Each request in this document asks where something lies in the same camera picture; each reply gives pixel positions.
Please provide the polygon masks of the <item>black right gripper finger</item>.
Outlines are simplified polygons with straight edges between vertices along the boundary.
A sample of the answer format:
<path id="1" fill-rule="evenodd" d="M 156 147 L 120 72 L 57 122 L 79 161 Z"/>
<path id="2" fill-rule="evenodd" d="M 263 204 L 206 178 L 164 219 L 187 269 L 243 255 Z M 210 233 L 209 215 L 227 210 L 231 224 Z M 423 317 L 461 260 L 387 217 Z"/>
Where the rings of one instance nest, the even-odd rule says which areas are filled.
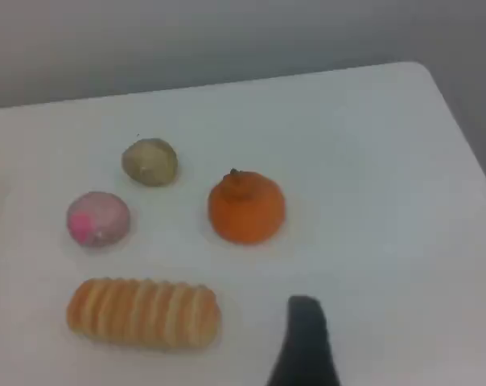
<path id="1" fill-rule="evenodd" d="M 288 299 L 286 333 L 269 386 L 339 386 L 320 302 L 294 295 Z"/>

